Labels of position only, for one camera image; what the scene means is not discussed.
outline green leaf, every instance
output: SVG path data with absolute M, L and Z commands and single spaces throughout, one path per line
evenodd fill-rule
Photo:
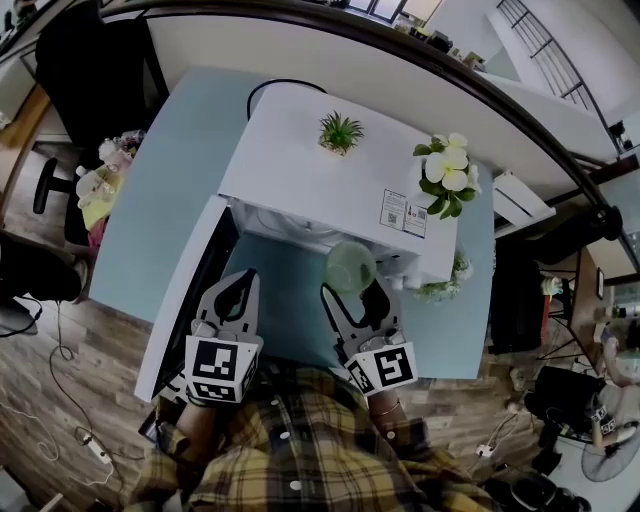
M 431 148 L 426 144 L 418 144 L 413 150 L 413 156 L 427 156 L 431 154 Z
M 456 192 L 455 195 L 461 201 L 471 201 L 474 197 L 476 197 L 476 191 L 472 188 L 465 188 L 460 192 Z
M 422 191 L 432 196 L 439 196 L 444 192 L 442 183 L 431 183 L 429 180 L 420 180 L 419 183 Z
M 454 195 L 450 196 L 449 206 L 440 216 L 441 219 L 446 219 L 447 217 L 457 217 L 460 215 L 462 211 L 462 203 L 458 201 L 458 198 Z
M 438 213 L 440 213 L 442 211 L 442 209 L 444 208 L 444 205 L 447 203 L 447 200 L 445 199 L 444 196 L 440 196 L 438 199 L 436 199 L 433 204 L 431 206 L 429 206 L 429 208 L 427 208 L 427 213 L 429 215 L 436 215 Z

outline plaid shirt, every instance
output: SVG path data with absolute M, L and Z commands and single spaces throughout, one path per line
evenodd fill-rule
M 451 455 L 428 446 L 422 420 L 378 430 L 362 394 L 328 372 L 262 369 L 229 412 L 206 468 L 160 424 L 127 510 L 159 510 L 178 490 L 193 510 L 499 510 Z

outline sticker label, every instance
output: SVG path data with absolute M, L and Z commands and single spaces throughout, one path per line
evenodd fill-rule
M 385 189 L 380 224 L 424 238 L 427 232 L 427 210 L 408 203 L 402 194 Z
M 404 231 L 424 238 L 427 232 L 427 209 L 416 204 L 407 205 L 404 217 Z
M 406 207 L 407 199 L 405 196 L 385 189 L 382 199 L 380 224 L 402 231 L 404 227 L 404 212 Z

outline wooden floor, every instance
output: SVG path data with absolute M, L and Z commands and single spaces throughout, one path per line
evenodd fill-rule
M 29 204 L 38 172 L 27 169 L 18 183 L 7 227 L 56 247 L 62 240 L 60 214 L 66 199 L 52 193 L 50 218 L 34 218 Z M 61 384 L 87 410 L 97 435 L 109 450 L 142 456 L 148 443 L 137 430 L 150 406 L 133 397 L 133 388 L 150 326 L 92 301 L 63 304 L 60 320 L 63 342 L 75 355 L 70 363 L 57 355 L 53 359 Z M 44 304 L 38 328 L 36 336 L 0 340 L 0 401 L 38 416 L 55 438 L 60 458 L 49 462 L 40 454 L 38 442 L 47 437 L 37 423 L 0 409 L 0 464 L 28 489 L 34 503 L 44 504 L 61 492 L 65 496 L 63 506 L 69 510 L 84 510 L 96 498 L 117 507 L 118 491 L 123 487 L 120 497 L 124 501 L 141 462 L 115 456 L 118 471 L 107 485 L 87 487 L 80 483 L 104 479 L 109 468 L 74 440 L 74 428 L 86 426 L 85 420 L 49 373 L 49 354 L 58 341 L 55 304 Z M 548 343 L 557 345 L 566 333 L 553 324 L 548 338 Z M 401 399 L 409 415 L 426 418 L 432 443 L 448 448 L 462 467 L 472 468 L 477 478 L 489 476 L 492 467 L 501 462 L 525 465 L 538 451 L 534 428 L 541 428 L 529 416 L 514 418 L 494 435 L 493 444 L 504 441 L 492 459 L 478 460 L 475 450 L 487 443 L 508 417 L 505 402 L 520 396 L 511 388 L 509 369 L 523 367 L 533 380 L 541 367 L 535 358 L 548 349 L 549 345 L 535 353 L 491 356 L 485 347 L 478 379 L 424 379 L 402 388 Z M 566 360 L 560 360 L 560 364 L 566 364 Z

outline person's leg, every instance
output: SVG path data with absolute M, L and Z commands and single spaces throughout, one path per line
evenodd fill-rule
M 52 252 L 0 235 L 0 278 L 3 295 L 30 293 L 38 300 L 75 300 L 82 280 Z

